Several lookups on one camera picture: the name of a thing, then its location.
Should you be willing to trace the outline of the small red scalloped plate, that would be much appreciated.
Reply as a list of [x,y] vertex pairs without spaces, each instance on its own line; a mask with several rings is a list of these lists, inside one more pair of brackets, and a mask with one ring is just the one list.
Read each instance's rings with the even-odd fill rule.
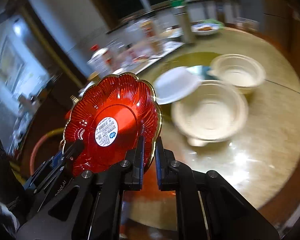
[[133,73],[108,75],[90,86],[74,105],[63,131],[63,148],[83,142],[83,151],[70,165],[74,177],[83,171],[106,171],[122,161],[144,137],[143,168],[154,159],[162,114],[153,86]]

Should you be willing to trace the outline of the cream plastic bowl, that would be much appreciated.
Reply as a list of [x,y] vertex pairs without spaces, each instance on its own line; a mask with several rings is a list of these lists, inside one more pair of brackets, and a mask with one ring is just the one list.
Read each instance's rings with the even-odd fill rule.
[[205,80],[190,95],[172,103],[171,117],[191,146],[223,142],[243,129],[249,107],[232,85]]
[[210,75],[235,86],[244,95],[253,93],[266,79],[259,62],[240,54],[220,55],[212,60],[210,68]]

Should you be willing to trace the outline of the white foam bowl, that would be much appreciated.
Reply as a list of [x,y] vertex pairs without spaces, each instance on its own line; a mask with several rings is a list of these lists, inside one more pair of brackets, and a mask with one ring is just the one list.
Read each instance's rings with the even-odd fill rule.
[[156,101],[159,105],[176,102],[193,93],[201,83],[186,67],[172,68],[153,82]]

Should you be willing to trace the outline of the small brass bell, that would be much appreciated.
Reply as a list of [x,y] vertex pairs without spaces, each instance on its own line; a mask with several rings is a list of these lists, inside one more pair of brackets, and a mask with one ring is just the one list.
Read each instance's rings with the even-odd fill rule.
[[70,99],[71,99],[73,105],[75,105],[76,103],[78,103],[79,100],[80,100],[78,97],[76,97],[74,95],[70,96]]

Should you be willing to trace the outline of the gold glitter round mat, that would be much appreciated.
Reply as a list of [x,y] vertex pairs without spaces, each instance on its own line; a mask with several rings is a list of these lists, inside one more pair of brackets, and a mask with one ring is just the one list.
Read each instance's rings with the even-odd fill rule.
[[200,66],[200,77],[204,77],[204,67],[209,67],[212,60],[219,56],[218,53],[213,52],[195,52],[187,53],[179,56],[169,56],[164,60],[160,60],[158,63],[153,64],[148,67],[146,70],[138,74],[138,77],[143,80],[147,80],[153,85],[154,81],[161,75],[167,72],[168,70],[176,67],[194,67]]

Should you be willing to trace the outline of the white lotion bottle red cap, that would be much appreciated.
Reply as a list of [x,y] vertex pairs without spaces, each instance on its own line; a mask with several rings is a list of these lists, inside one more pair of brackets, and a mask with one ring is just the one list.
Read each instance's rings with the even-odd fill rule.
[[93,52],[87,64],[93,68],[100,78],[114,72],[114,58],[109,48],[101,48],[98,44],[93,45],[90,50]]

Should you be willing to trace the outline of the silver turntable disc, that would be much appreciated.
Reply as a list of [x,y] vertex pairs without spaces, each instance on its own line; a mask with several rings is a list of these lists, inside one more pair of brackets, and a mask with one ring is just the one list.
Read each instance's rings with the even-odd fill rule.
[[217,80],[217,77],[214,75],[211,75],[211,68],[209,66],[202,66],[202,65],[197,65],[197,66],[192,66],[192,67],[187,67],[187,70],[198,76],[201,80]]

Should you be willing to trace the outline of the clear plastic bag of jars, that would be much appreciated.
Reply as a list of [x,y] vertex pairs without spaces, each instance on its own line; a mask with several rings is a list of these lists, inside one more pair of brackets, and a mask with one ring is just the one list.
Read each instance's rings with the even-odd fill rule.
[[164,52],[163,38],[155,18],[142,18],[130,22],[125,31],[131,44],[149,49],[153,55],[160,55]]

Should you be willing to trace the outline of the steel thermos flask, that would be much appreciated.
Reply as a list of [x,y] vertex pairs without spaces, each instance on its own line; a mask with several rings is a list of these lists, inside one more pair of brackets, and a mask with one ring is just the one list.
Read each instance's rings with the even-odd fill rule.
[[186,44],[194,44],[196,37],[191,29],[191,22],[185,5],[173,7],[173,14],[176,17],[179,26],[183,32],[183,42]]

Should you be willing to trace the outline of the blue white food plate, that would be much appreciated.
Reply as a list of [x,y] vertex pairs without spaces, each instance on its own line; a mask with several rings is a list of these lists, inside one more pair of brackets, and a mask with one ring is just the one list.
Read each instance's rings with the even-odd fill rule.
[[191,27],[192,32],[198,36],[209,36],[219,32],[220,27],[215,23],[198,23]]

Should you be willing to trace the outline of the clear plastic food container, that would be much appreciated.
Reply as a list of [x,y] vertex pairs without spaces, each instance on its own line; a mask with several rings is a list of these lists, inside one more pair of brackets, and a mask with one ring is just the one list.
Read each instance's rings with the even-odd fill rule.
[[257,32],[259,22],[247,18],[238,17],[235,20],[236,27],[243,31]]

